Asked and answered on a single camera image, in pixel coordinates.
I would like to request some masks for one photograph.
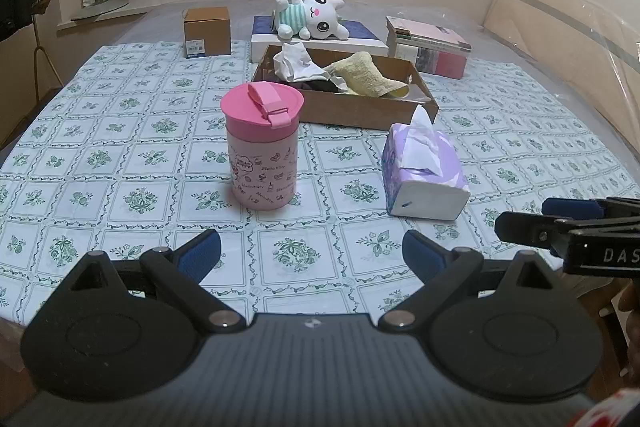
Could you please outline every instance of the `tablecloth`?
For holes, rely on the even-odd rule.
[[[463,163],[471,198],[455,222],[390,217],[385,132],[300,126],[298,185],[255,212],[230,192],[220,99],[250,78],[249,45],[184,59],[176,42],[102,47],[47,105],[0,168],[0,316],[27,324],[88,250],[135,259],[215,227],[223,253],[202,286],[255,312],[380,315],[420,287],[402,261],[408,229],[444,247],[510,259],[504,210],[550,196],[640,197],[602,142],[514,64],[468,61],[465,77],[424,75],[435,127]],[[549,263],[557,259],[541,252]]]

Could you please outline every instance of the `plush toy face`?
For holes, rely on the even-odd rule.
[[[305,0],[306,28],[313,38],[325,39],[329,35],[343,38],[338,36],[340,24],[335,13],[342,6],[342,0]]]

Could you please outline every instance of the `white plush toy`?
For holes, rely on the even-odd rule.
[[[338,22],[335,11],[344,6],[343,0],[276,0],[275,27],[278,36],[288,41],[298,34],[305,41],[311,37],[325,39],[335,35],[349,38],[349,30]]]

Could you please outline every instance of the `tissue box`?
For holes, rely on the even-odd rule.
[[[428,170],[401,169],[400,158],[408,133],[408,125],[393,124],[382,153],[388,213],[443,221],[456,219],[470,195],[456,150],[444,133],[434,131],[442,176]]]

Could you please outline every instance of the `coat rack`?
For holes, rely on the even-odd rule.
[[[36,49],[34,49],[33,51],[33,79],[34,79],[35,88],[36,88],[36,106],[37,106],[40,103],[40,87],[38,86],[38,52],[42,52],[44,54],[44,57],[47,59],[47,62],[49,63],[49,66],[51,67],[53,74],[56,75],[56,79],[58,80],[60,87],[65,87],[65,86],[62,83],[62,80],[60,79],[60,75],[58,74],[56,67],[53,65],[53,62],[51,62],[51,58],[49,57],[49,54],[47,53],[44,46],[40,43],[40,35],[38,33],[38,24],[36,23],[35,15],[31,15],[31,21],[33,22],[33,33],[35,34],[35,37],[36,37]]]

